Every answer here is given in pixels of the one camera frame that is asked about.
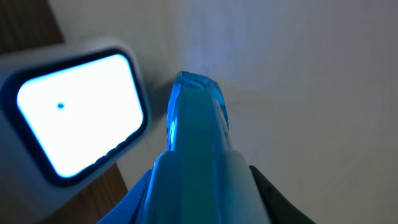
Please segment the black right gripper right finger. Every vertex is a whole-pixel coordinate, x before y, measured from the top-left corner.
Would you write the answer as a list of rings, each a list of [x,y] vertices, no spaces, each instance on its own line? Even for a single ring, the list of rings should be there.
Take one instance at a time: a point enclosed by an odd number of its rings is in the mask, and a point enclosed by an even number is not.
[[[256,187],[273,224],[315,224],[292,205],[255,166],[249,166]]]

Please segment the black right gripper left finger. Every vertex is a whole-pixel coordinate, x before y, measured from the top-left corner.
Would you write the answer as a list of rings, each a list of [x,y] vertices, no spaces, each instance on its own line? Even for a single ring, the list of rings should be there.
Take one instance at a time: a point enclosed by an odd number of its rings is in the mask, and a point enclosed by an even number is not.
[[[136,223],[141,205],[144,203],[152,170],[147,170],[121,201],[97,224]]]

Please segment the blue Listerine mouthwash bottle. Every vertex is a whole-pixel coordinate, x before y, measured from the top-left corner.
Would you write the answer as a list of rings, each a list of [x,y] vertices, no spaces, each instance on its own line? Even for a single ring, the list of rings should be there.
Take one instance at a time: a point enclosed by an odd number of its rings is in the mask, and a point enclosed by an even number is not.
[[[153,166],[138,223],[270,222],[247,161],[232,148],[217,82],[180,72],[166,127],[166,149]]]

